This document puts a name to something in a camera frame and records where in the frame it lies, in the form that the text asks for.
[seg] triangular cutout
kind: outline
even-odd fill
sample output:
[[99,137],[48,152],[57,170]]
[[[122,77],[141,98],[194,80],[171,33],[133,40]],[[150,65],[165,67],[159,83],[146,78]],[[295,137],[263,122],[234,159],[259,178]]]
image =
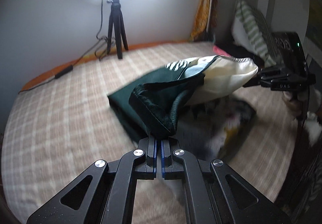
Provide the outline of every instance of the triangular cutout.
[[238,208],[243,210],[257,203],[258,199],[255,197],[255,195],[242,186],[233,176],[226,175],[226,180]]
[[64,204],[73,210],[78,210],[92,179],[93,176],[91,175],[87,175],[84,179],[82,179],[75,187],[73,187],[65,196],[61,198],[61,204]]

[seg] pink cloth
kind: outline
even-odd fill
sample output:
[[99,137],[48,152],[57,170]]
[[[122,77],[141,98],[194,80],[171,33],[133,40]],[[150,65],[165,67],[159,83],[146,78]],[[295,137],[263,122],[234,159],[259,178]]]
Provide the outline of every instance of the pink cloth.
[[224,50],[220,49],[216,45],[214,46],[214,53],[217,54],[217,55],[224,55],[224,56],[231,57],[230,54],[226,53]]

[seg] silver screw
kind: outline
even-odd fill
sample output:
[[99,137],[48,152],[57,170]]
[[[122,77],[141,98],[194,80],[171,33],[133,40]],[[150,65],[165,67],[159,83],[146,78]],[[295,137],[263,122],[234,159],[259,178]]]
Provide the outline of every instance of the silver screw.
[[223,165],[223,161],[222,160],[214,160],[213,161],[213,165],[215,166],[215,167],[221,167],[222,165]]
[[105,166],[105,161],[104,160],[95,161],[95,166],[98,167],[98,168],[104,167]]
[[174,151],[174,153],[177,156],[182,156],[185,153],[185,151],[182,150],[182,149],[177,149],[177,150]]
[[141,156],[141,155],[143,155],[143,153],[144,153],[144,151],[142,151],[142,150],[133,151],[134,156]]

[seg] plaid bedsheet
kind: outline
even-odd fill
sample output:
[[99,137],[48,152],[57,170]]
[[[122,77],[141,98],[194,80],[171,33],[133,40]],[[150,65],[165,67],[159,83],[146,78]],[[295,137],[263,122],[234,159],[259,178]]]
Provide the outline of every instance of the plaid bedsheet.
[[[117,160],[135,148],[109,108],[107,94],[166,63],[212,54],[207,42],[130,51],[121,61],[114,55],[88,62],[18,95],[1,158],[4,193],[14,215],[26,223],[94,161]],[[296,123],[280,93],[253,87],[236,94],[253,105],[259,121],[230,166],[274,201],[294,149]],[[164,184],[139,181],[132,223],[185,223],[185,213]]]

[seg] beige bedsheet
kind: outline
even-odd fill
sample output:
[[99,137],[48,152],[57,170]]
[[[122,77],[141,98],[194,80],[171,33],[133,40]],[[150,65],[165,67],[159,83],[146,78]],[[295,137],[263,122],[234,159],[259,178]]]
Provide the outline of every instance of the beige bedsheet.
[[[2,178],[14,215],[28,216],[97,159],[113,161],[134,149],[109,108],[107,94],[140,75],[187,57],[212,55],[211,43],[165,44],[76,67],[46,86],[20,94],[4,134]],[[294,148],[296,123],[281,94],[253,87],[236,94],[257,110],[258,122],[230,165],[274,201]],[[139,181],[133,223],[185,223],[170,190]]]

